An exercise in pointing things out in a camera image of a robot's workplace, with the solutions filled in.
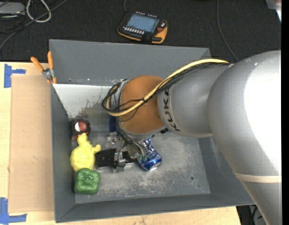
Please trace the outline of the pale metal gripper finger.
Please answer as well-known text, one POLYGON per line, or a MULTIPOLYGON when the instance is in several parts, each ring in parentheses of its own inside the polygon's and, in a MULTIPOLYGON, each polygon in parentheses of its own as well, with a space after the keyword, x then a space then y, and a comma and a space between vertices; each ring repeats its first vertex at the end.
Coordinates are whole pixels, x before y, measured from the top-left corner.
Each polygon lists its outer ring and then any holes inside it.
POLYGON ((119 143, 120 143, 120 136, 118 135, 117 132, 111 132, 107 137, 106 137, 106 144, 105 148, 107 150, 109 149, 118 149, 119 148, 119 143))
POLYGON ((113 171, 115 173, 121 172, 126 166, 126 159, 123 156, 123 152, 115 150, 114 162, 113 162, 113 171))

